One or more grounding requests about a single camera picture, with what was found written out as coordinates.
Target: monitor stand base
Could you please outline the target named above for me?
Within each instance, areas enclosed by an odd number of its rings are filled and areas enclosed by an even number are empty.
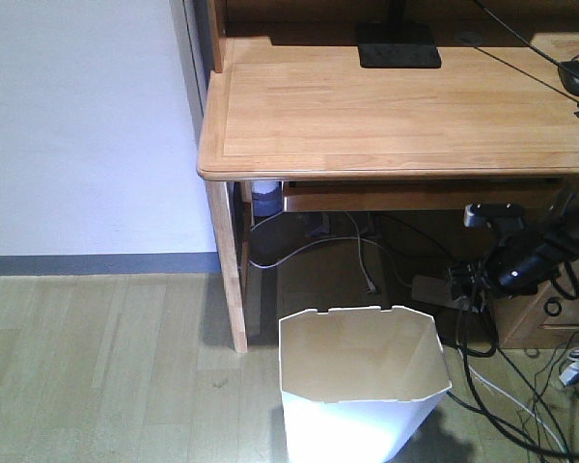
[[[363,68],[441,68],[433,35],[425,24],[405,22],[399,31],[388,23],[358,24],[356,39]]]

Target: black monitor stand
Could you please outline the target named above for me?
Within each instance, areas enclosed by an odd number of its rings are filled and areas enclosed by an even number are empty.
[[[425,24],[404,21],[405,0],[391,0],[388,21],[358,24],[363,68],[441,68],[433,35]]]

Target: extension cord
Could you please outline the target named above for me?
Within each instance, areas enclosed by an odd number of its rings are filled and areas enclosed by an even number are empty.
[[[560,375],[560,381],[565,386],[570,386],[579,381],[579,360],[570,364]]]

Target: white wall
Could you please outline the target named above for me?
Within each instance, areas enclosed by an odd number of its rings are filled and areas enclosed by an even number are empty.
[[[168,0],[0,0],[0,256],[214,251]]]

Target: desk drawer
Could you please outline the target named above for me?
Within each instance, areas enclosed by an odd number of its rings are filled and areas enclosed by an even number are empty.
[[[470,203],[545,208],[562,178],[431,180],[425,182],[284,182],[285,212],[316,210],[463,209]]]

